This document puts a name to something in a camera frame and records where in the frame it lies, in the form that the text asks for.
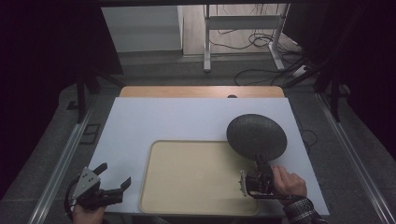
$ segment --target wire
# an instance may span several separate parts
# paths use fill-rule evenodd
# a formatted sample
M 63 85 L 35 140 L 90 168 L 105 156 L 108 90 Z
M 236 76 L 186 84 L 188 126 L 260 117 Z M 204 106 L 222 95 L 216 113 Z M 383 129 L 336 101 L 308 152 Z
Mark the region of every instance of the wire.
M 263 9 L 264 8 L 264 4 L 261 4 L 261 5 L 262 5 L 262 9 Z M 262 9 L 260 9 L 260 15 L 262 15 Z
M 70 185 L 67 187 L 66 194 L 64 195 L 64 211 L 72 221 L 73 221 L 73 212 L 71 210 L 71 207 L 75 206 L 75 204 L 70 205 L 69 196 L 71 189 L 73 188 L 73 186 L 77 184 L 78 180 L 79 180 L 79 175 L 70 183 Z
M 257 5 L 258 4 L 255 4 L 254 8 L 250 11 L 249 15 L 251 15 L 251 13 L 254 11 L 254 9 L 256 9 L 256 15 L 258 14 L 259 9 L 258 9 Z
M 244 47 L 242 47 L 242 48 L 235 48 L 235 47 L 231 47 L 231 46 L 228 46 L 228 45 L 222 45 L 222 44 L 213 43 L 210 39 L 209 39 L 209 42 L 210 42 L 212 45 L 221 46 L 221 47 L 228 48 L 228 49 L 247 49 L 248 47 L 250 47 L 250 46 L 252 46 L 252 45 L 254 44 L 254 43 L 250 43 L 249 45 L 244 46 Z
M 262 82 L 266 82 L 266 81 L 270 81 L 271 80 L 271 86 L 274 84 L 274 81 L 277 80 L 278 78 L 282 77 L 283 75 L 287 74 L 289 71 L 292 71 L 294 69 L 296 69 L 297 67 L 295 67 L 296 64 L 298 64 L 298 67 L 301 66 L 303 63 L 305 63 L 306 60 L 304 60 L 304 58 L 299 59 L 296 63 L 292 64 L 289 68 L 287 68 L 285 71 L 283 72 L 279 72 L 279 71 L 273 71 L 273 70 L 264 70 L 264 69 L 248 69 L 248 70 L 244 70 L 241 71 L 239 73 L 237 73 L 234 77 L 233 77 L 233 82 L 235 83 L 236 86 L 241 86 L 241 84 L 238 83 L 237 79 L 238 77 L 240 77 L 242 74 L 246 73 L 246 72 L 269 72 L 269 73 L 277 73 L 278 75 L 275 77 L 268 77 L 262 80 L 258 80 L 258 81 L 252 81 L 249 83 L 246 83 L 242 86 L 248 86 L 251 84 L 257 84 L 257 83 L 262 83 Z
M 257 48 L 262 48 L 262 47 L 268 46 L 269 43 L 273 40 L 273 38 L 270 35 L 257 34 L 256 32 L 257 32 L 257 30 L 255 30 L 254 33 L 248 37 L 248 41 L 250 42 L 250 44 L 253 44 Z M 258 41 L 258 40 L 264 41 L 264 44 L 262 44 L 262 45 L 256 44 L 256 41 Z
M 291 62 L 291 61 L 285 59 L 285 55 L 300 55 L 300 56 L 303 56 L 303 54 L 302 54 L 302 53 L 299 53 L 299 52 L 286 52 L 286 53 L 281 53 L 282 60 L 283 60 L 284 62 L 286 62 L 286 63 L 293 63 L 293 62 Z
M 299 131 L 300 131 L 300 136 L 301 136 L 301 138 L 302 138 L 302 140 L 303 140 L 303 143 L 304 143 L 306 152 L 307 152 L 307 154 L 309 155 L 309 153 L 311 153 L 311 147 L 312 147 L 314 144 L 316 144 L 316 143 L 318 142 L 318 135 L 317 135 L 314 131 L 312 131 L 312 130 L 310 130 L 310 129 L 305 129 L 305 128 L 303 127 L 303 124 L 301 123 L 300 119 L 299 119 L 298 116 L 296 115 L 294 106 L 293 106 L 292 104 L 290 104 L 290 108 L 291 108 L 291 111 L 292 111 L 292 113 L 293 113 L 293 115 L 294 115 L 294 117 L 295 117 L 295 120 L 296 120 L 296 122 L 297 122 L 297 127 L 298 127 L 298 129 L 299 129 Z M 314 135 L 315 140 L 314 140 L 313 143 L 308 144 L 308 143 L 304 140 L 304 133 L 305 133 L 305 132 L 312 133 L 312 134 Z
M 264 11 L 264 15 L 267 15 L 267 9 L 268 9 L 268 4 L 265 4 L 265 11 Z
M 277 42 L 277 49 L 279 51 L 285 52 L 285 53 L 299 53 L 299 54 L 305 54 L 305 51 L 303 50 L 290 50 L 290 49 L 286 49 L 285 47 L 282 46 L 282 44 L 280 44 L 279 42 Z
M 225 5 L 223 5 L 223 11 L 225 12 L 226 15 L 228 15 L 227 10 L 225 10 Z M 216 15 L 219 15 L 219 5 L 216 5 Z M 237 31 L 238 29 L 234 29 L 234 30 L 230 30 L 230 31 L 226 31 L 226 32 L 221 32 L 220 30 L 218 30 L 218 33 L 220 35 L 227 35 L 231 32 Z
M 276 4 L 276 15 L 277 15 L 277 10 L 279 9 L 279 4 Z
M 284 87 L 285 86 L 285 83 L 289 80 L 289 79 L 291 79 L 293 77 L 293 74 L 290 74 L 288 77 L 286 77 L 284 80 L 283 80 L 283 82 L 282 82 L 282 87 Z

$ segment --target sleeve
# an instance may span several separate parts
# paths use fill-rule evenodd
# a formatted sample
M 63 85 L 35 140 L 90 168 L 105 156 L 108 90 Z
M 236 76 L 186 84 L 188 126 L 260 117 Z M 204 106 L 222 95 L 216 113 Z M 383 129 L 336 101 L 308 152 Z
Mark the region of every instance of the sleeve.
M 290 224 L 327 223 L 314 209 L 314 205 L 307 198 L 302 198 L 283 208 Z

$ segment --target black cable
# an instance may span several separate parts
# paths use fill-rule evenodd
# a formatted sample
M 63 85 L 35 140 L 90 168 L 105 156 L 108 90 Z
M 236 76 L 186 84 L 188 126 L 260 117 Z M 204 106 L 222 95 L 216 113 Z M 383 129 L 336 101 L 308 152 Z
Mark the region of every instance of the black cable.
M 315 137 L 314 142 L 311 144 L 308 144 L 310 147 L 312 147 L 314 144 L 316 144 L 318 142 L 318 135 L 314 131 L 309 130 L 309 129 L 302 129 L 302 130 L 300 130 L 300 132 L 301 132 L 301 134 L 308 132 L 308 133 L 312 133 L 314 135 L 314 137 Z
M 265 12 L 264 12 L 264 15 L 267 15 L 267 10 L 268 10 L 268 4 L 265 4 Z
M 254 33 L 248 37 L 248 41 L 250 42 L 250 44 L 253 44 L 255 47 L 262 48 L 262 47 L 268 46 L 270 44 L 270 42 L 273 40 L 273 38 L 270 35 L 257 34 L 256 31 L 257 30 L 255 30 Z M 256 41 L 258 41 L 258 40 L 264 41 L 265 43 L 262 45 L 256 44 Z
M 303 143 L 306 149 L 306 154 L 309 155 L 309 153 L 311 153 L 311 147 L 305 142 L 305 140 L 303 139 Z
M 264 4 L 261 4 L 262 5 L 262 9 L 264 8 Z M 260 15 L 262 15 L 262 9 L 260 10 Z
M 254 9 L 256 9 L 256 15 L 258 13 L 258 8 L 257 8 L 257 4 L 254 5 L 254 8 L 250 11 L 249 15 L 251 15 L 251 13 L 254 11 Z
M 290 74 L 288 77 L 286 77 L 284 80 L 283 80 L 283 82 L 282 82 L 282 87 L 284 87 L 285 86 L 285 83 L 289 80 L 289 79 L 291 79 L 293 77 L 293 74 Z
M 226 15 L 228 15 L 228 12 L 225 10 L 225 5 L 223 5 L 223 11 L 225 12 Z M 216 5 L 216 15 L 219 15 L 219 5 Z M 221 32 L 220 30 L 218 30 L 219 35 L 227 35 L 231 32 L 237 31 L 238 29 L 234 29 L 234 30 L 230 30 L 230 31 L 226 31 L 226 32 Z
M 79 175 L 74 179 L 70 185 L 67 187 L 66 194 L 64 195 L 64 211 L 66 212 L 67 216 L 70 218 L 70 220 L 73 221 L 73 212 L 71 210 L 71 207 L 75 206 L 75 204 L 70 205 L 69 202 L 69 196 L 70 196 L 70 191 L 78 183 L 79 180 Z
M 303 56 L 303 54 L 302 54 L 302 53 L 299 53 L 299 52 L 281 53 L 281 54 L 280 54 L 280 57 L 282 57 L 282 61 L 284 61 L 284 62 L 286 62 L 286 63 L 293 63 L 293 62 L 291 62 L 291 61 L 285 59 L 285 55 L 300 55 L 300 56 Z
M 288 72 L 290 72 L 290 71 L 293 71 L 293 70 L 299 68 L 301 65 L 305 64 L 307 61 L 308 61 L 308 60 L 307 60 L 306 58 L 304 58 L 304 57 L 300 58 L 297 62 L 293 63 L 288 69 L 286 69 L 285 71 L 283 71 L 278 77 L 274 78 L 274 79 L 271 81 L 271 84 L 270 84 L 270 85 L 273 86 L 273 85 L 274 85 L 274 82 L 275 82 L 278 78 L 282 77 L 283 75 L 286 75 L 286 74 L 287 74 Z
M 250 47 L 250 46 L 253 45 L 253 43 L 250 43 L 249 45 L 244 46 L 244 47 L 242 47 L 242 48 L 235 48 L 235 47 L 231 47 L 231 46 L 227 46 L 227 45 L 222 45 L 222 44 L 213 43 L 210 39 L 209 39 L 209 42 L 210 42 L 212 45 L 221 46 L 221 47 L 228 48 L 228 49 L 247 49 L 248 47 Z
M 237 78 L 239 76 L 241 76 L 242 74 L 246 73 L 246 72 L 250 72 L 250 71 L 261 71 L 261 72 L 269 72 L 269 73 L 279 73 L 277 76 L 275 77 L 270 77 L 270 78 L 265 78 L 259 81 L 253 81 L 253 82 L 249 82 L 247 84 L 244 84 L 243 86 L 248 86 L 251 84 L 256 84 L 256 83 L 261 83 L 261 82 L 265 82 L 265 81 L 269 81 L 271 80 L 270 85 L 272 86 L 274 84 L 274 81 L 277 80 L 278 78 L 282 77 L 283 75 L 287 74 L 289 71 L 292 71 L 294 69 L 296 69 L 297 67 L 294 67 L 295 64 L 297 64 L 299 61 L 302 61 L 300 64 L 298 64 L 298 67 L 301 66 L 302 64 L 304 64 L 306 62 L 306 60 L 303 60 L 303 58 L 299 59 L 297 62 L 295 62 L 294 64 L 292 64 L 289 68 L 287 68 L 286 70 L 279 72 L 279 71 L 272 71 L 272 70 L 264 70 L 264 69 L 248 69 L 248 70 L 244 70 L 241 71 L 239 73 L 237 73 L 234 77 L 233 77 L 233 82 L 235 83 L 236 86 L 241 86 L 241 84 L 238 83 Z
M 305 54 L 305 51 L 303 50 L 290 50 L 290 49 L 286 49 L 285 47 L 282 46 L 282 44 L 280 44 L 279 42 L 277 42 L 277 49 L 281 52 L 284 53 L 297 53 L 297 54 Z
M 279 4 L 276 5 L 276 12 L 275 14 L 277 15 L 277 10 L 279 9 Z

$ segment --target gray floor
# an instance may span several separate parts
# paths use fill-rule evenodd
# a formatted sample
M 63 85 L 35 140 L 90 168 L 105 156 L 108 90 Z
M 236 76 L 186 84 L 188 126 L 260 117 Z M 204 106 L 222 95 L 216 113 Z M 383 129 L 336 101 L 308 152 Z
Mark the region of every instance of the gray floor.
M 203 62 L 200 57 L 182 57 L 167 53 L 163 54 L 164 58 L 161 60 L 161 55 L 161 53 L 152 55 L 147 53 L 140 56 L 121 54 L 125 76 L 115 77 L 128 85 L 234 85 L 233 78 L 239 71 L 251 68 L 275 69 L 269 55 L 216 57 L 213 60 L 211 73 L 203 71 Z M 153 59 L 151 63 L 147 61 L 150 57 Z M 238 78 L 238 81 L 248 83 L 271 77 L 274 75 L 261 72 L 246 74 Z M 285 78 L 287 76 L 278 79 L 275 84 L 282 84 Z M 88 125 L 91 125 L 91 128 L 98 127 L 100 135 L 120 89 L 98 79 L 102 84 L 101 93 L 97 95 L 87 93 L 87 97 L 89 102 L 93 102 L 93 111 Z M 302 130 L 302 138 L 308 145 L 312 145 L 307 151 L 331 213 L 327 219 L 331 223 L 381 223 L 370 197 L 367 196 L 326 118 L 318 97 L 312 91 L 313 81 L 314 79 L 306 80 L 284 91 L 290 99 L 296 121 Z M 269 84 L 270 81 L 266 81 L 256 85 Z M 28 222 L 75 126 L 78 112 L 67 110 L 67 106 L 70 101 L 76 100 L 75 86 L 62 92 L 59 107 L 47 131 L 7 195 L 0 202 L 2 223 Z M 354 115 L 344 99 L 340 102 L 340 115 L 347 135 L 359 150 L 362 161 L 387 200 L 389 209 L 395 211 L 395 161 Z M 91 134 L 81 136 L 75 156 L 68 166 L 44 223 L 69 223 L 63 209 L 66 187 L 81 169 L 89 164 L 97 141 L 98 138 L 95 139 Z M 109 214 L 106 218 L 111 223 L 123 223 L 120 216 Z M 131 219 L 127 217 L 126 223 L 131 222 Z

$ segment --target white table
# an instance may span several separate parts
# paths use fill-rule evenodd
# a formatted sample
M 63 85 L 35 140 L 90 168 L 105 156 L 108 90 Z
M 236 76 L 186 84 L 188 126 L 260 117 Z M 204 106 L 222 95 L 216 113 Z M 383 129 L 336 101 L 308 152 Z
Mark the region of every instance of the white table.
M 123 203 L 110 205 L 106 211 L 142 213 L 140 192 L 153 142 L 226 141 L 230 121 L 248 113 L 264 115 L 283 128 L 287 149 L 270 163 L 284 165 L 301 176 L 318 213 L 329 215 L 287 98 L 117 98 L 90 168 L 107 162 L 107 171 L 100 175 L 102 189 L 119 188 L 129 176 L 132 185 L 124 192 Z M 284 213 L 279 202 L 260 201 L 257 216 L 283 217 Z

